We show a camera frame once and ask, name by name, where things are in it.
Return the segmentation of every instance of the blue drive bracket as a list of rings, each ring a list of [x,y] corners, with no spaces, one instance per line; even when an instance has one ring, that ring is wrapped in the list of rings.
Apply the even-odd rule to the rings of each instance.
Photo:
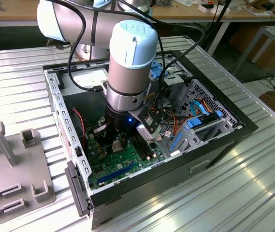
[[[202,124],[202,122],[196,117],[196,118],[192,118],[192,119],[189,119],[187,121],[187,125],[190,127],[190,128],[193,128],[193,127],[196,127],[198,125]]]
[[[156,61],[153,61],[150,68],[150,74],[153,76],[153,78],[157,79],[160,77],[161,72],[163,68],[162,66],[157,63]]]

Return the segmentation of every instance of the table leg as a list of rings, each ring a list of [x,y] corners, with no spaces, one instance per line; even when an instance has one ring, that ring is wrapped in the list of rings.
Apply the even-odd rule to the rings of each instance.
[[[252,49],[254,48],[254,46],[257,44],[257,42],[259,41],[262,32],[263,32],[264,28],[260,28],[260,30],[258,31],[258,33],[255,35],[255,37],[253,38],[253,40],[249,43],[249,46],[246,48],[246,50],[244,51],[244,53],[240,56],[238,62],[236,63],[236,66],[232,72],[233,75],[235,75],[237,73],[237,71],[239,70],[239,68],[242,66],[243,62],[246,60],[246,58],[249,56],[250,52],[252,51]]]
[[[257,52],[257,54],[252,59],[252,63],[257,62],[257,60],[260,58],[260,56],[263,54],[263,52],[267,49],[268,45],[271,43],[272,39],[268,38],[266,42],[263,44],[261,49]]]
[[[209,55],[212,56],[213,53],[215,52],[215,50],[216,50],[219,42],[221,41],[221,39],[222,39],[222,37],[223,37],[226,29],[228,28],[229,24],[230,24],[230,22],[224,22],[224,23],[222,23],[222,25],[221,25],[221,27],[220,27],[220,29],[219,29],[219,31],[218,31],[218,33],[217,33],[217,35],[216,35],[213,43],[211,44],[210,48],[207,51],[207,53]]]

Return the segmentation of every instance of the ventilation grille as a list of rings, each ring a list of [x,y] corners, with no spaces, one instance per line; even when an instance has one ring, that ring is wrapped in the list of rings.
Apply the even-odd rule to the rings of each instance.
[[[219,105],[216,101],[213,100],[211,96],[199,85],[198,82],[193,80],[189,87],[188,91],[186,91],[186,96],[182,101],[177,113],[179,115],[191,116],[193,113],[191,112],[190,105],[192,101],[198,101],[199,99],[204,99],[208,105],[208,107],[212,111],[220,110],[223,113],[223,117],[230,121],[233,125],[236,124],[237,120],[229,113],[225,108]],[[199,110],[196,104],[194,106],[194,111],[197,112]]]
[[[181,144],[179,145],[179,147],[178,147],[178,149],[177,150],[180,150],[180,148],[185,144],[185,140],[183,140],[182,142],[181,142]]]

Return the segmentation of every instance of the metal chassis panel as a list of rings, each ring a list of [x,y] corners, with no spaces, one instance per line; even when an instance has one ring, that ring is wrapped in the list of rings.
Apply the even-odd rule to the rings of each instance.
[[[175,57],[181,55],[180,51],[171,51],[169,53]],[[105,59],[92,60],[91,62],[98,64],[104,62],[102,65],[106,65]],[[243,127],[230,133],[229,136],[222,136],[216,139],[215,142],[212,141],[211,143],[197,147],[196,149],[189,151],[186,154],[182,155],[179,153],[168,161],[166,160],[166,162],[163,162],[161,165],[147,170],[146,172],[141,172],[138,175],[135,175],[133,178],[127,178],[125,181],[121,181],[117,185],[104,189],[104,191],[88,191],[88,197],[93,207],[93,210],[91,211],[91,216],[94,218],[92,221],[93,229],[108,222],[115,216],[120,215],[140,205],[144,201],[155,197],[163,191],[166,191],[173,186],[185,181],[189,176],[192,176],[193,174],[198,173],[205,168],[213,166],[219,160],[221,160],[234,146],[236,146],[240,141],[248,137],[257,129],[257,126],[187,58],[180,59],[180,62],[187,70],[193,73],[195,79],[198,79],[204,85],[204,87],[207,88],[208,91],[210,91],[217,99],[220,100],[226,109],[234,114],[234,117],[238,119]],[[79,70],[80,66],[84,66],[85,63],[76,62],[72,65],[76,66],[76,69]],[[83,179],[87,180],[87,177],[91,174],[91,168],[84,152],[80,157],[77,157],[76,153],[74,152],[75,148],[78,146],[81,147],[81,145],[78,139],[76,139],[77,134],[72,125],[68,110],[64,104],[63,97],[60,94],[60,90],[56,82],[57,77],[54,75],[54,73],[52,73],[53,70],[58,69],[62,69],[61,72],[65,72],[65,66],[66,64],[44,66],[43,69],[47,86],[50,88],[49,94],[51,93],[53,95],[53,102],[57,112],[55,115],[60,116],[56,118],[56,121],[59,121],[58,130],[60,131],[60,136],[62,137],[64,146],[66,147],[66,150],[69,154],[69,159],[76,164]],[[67,133],[67,135],[69,135],[67,138],[63,136],[63,133],[61,133],[64,122],[67,126],[65,127],[65,131],[63,133]],[[196,159],[200,160],[200,162],[203,164],[199,165],[199,163],[196,163]],[[195,165],[198,165],[199,168],[194,169],[195,171],[193,172],[191,170],[193,170],[192,167]],[[188,173],[190,173],[190,175],[183,175],[183,166],[185,166],[185,169]],[[155,186],[153,192],[143,190],[146,183]]]

